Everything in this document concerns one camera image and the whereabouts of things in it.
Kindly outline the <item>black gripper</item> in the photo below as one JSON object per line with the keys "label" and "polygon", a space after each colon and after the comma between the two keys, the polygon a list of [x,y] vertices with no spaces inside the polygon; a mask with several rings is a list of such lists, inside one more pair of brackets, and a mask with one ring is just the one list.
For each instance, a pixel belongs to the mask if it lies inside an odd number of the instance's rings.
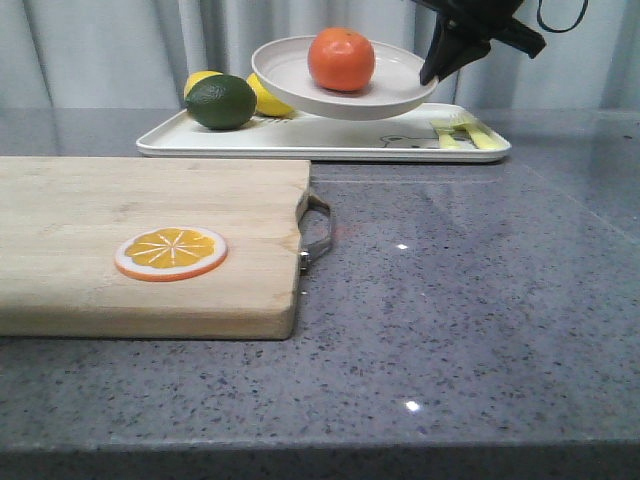
{"label": "black gripper", "polygon": [[444,80],[485,57],[491,37],[535,58],[544,37],[513,18],[523,0],[418,0],[437,13],[436,25],[419,78],[422,85]]}

